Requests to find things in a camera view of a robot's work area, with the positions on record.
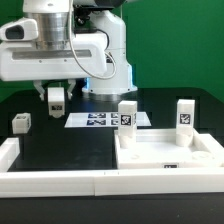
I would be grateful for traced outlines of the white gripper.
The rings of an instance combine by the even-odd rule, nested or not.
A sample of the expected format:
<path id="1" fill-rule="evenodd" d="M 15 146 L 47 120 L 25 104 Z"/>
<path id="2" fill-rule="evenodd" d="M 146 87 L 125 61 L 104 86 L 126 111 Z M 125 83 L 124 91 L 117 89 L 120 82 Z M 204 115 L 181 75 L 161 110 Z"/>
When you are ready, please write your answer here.
<path id="1" fill-rule="evenodd" d="M 67 96 L 72 99 L 76 86 L 73 78 L 93 75 L 103 76 L 107 71 L 105 49 L 107 37 L 101 32 L 76 34 L 72 44 L 76 52 L 76 63 L 70 44 L 62 50 L 38 50 L 35 46 L 39 36 L 37 22 L 22 18 L 0 28 L 0 79 L 2 81 L 33 81 L 41 100 L 45 89 L 41 80 L 69 79 Z"/>

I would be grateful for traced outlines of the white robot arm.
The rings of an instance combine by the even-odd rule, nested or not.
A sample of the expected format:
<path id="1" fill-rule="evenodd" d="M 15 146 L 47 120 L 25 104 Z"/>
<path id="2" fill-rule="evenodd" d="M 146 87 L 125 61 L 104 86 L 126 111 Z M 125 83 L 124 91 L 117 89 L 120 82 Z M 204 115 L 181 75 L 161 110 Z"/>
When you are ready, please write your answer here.
<path id="1" fill-rule="evenodd" d="M 111 11 L 129 0 L 23 0 L 24 16 L 0 27 L 0 80 L 86 79 L 85 95 L 134 92 L 126 26 Z"/>

